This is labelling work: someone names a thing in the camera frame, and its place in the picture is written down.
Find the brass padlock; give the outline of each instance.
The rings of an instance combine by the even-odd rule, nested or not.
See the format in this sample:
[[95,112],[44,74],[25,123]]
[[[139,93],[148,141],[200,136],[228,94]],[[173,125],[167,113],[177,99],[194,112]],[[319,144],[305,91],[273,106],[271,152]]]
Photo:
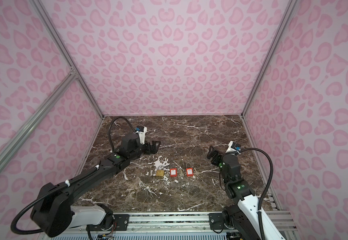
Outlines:
[[163,170],[163,165],[158,167],[157,172],[155,173],[155,176],[157,177],[163,177],[165,175],[165,171]]

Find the pink wallpaper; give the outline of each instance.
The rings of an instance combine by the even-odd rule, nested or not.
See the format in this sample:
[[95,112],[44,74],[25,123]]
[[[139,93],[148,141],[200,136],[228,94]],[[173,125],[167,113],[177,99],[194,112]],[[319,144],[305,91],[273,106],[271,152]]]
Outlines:
[[67,75],[26,0],[0,1],[0,151]]
[[301,2],[247,120],[303,238],[348,239],[348,0]]
[[45,0],[102,111],[241,113],[288,0]]
[[[31,239],[10,231],[15,215],[33,201],[46,183],[76,175],[94,137],[99,117],[76,82],[65,92],[0,174],[0,239]],[[19,221],[36,229],[30,211]]]

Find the side wall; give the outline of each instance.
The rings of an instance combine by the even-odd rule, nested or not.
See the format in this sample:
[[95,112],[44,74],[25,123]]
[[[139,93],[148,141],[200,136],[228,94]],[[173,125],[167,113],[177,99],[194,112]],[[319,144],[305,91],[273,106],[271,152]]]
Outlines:
[[[75,81],[0,174],[0,239],[32,239],[10,231],[15,215],[33,201],[46,183],[75,176],[100,118]],[[37,229],[30,211],[18,223]]]
[[42,0],[104,114],[239,114],[288,0]]
[[68,72],[28,2],[0,1],[0,151]]
[[246,121],[303,238],[348,239],[348,0],[301,2]]

